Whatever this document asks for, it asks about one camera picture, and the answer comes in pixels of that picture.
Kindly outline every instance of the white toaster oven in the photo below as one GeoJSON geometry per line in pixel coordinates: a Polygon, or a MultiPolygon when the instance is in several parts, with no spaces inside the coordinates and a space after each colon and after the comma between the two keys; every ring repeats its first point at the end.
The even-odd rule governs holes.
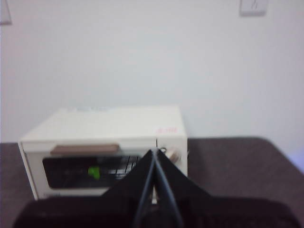
{"type": "Polygon", "coordinates": [[[35,199],[101,195],[155,147],[187,175],[178,107],[61,109],[19,141],[35,199]]]}

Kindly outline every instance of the dark table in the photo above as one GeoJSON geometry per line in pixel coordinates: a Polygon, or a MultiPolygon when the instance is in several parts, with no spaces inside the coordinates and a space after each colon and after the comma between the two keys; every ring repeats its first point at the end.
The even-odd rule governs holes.
{"type": "MultiPolygon", "coordinates": [[[[212,195],[287,204],[304,226],[304,175],[261,138],[189,139],[188,176],[212,195]]],[[[16,143],[1,144],[1,228],[12,226],[33,195],[16,143]]]]}

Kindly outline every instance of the brown handle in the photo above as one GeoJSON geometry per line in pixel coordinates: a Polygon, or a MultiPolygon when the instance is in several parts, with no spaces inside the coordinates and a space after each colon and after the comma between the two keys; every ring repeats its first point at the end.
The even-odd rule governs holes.
{"type": "Polygon", "coordinates": [[[100,145],[58,145],[50,153],[52,155],[87,155],[87,154],[115,154],[118,144],[100,145]]]}

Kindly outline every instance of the electrical outlet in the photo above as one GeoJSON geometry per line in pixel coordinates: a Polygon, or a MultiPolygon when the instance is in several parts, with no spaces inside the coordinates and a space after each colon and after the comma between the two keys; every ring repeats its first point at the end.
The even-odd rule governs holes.
{"type": "Polygon", "coordinates": [[[267,12],[268,0],[241,0],[241,16],[263,16],[267,12]]]}

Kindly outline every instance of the oven window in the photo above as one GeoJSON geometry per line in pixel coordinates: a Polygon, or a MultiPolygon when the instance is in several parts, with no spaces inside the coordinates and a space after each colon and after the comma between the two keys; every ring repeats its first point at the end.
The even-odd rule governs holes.
{"type": "Polygon", "coordinates": [[[140,160],[139,156],[44,158],[48,185],[53,189],[111,187],[140,160]]]}

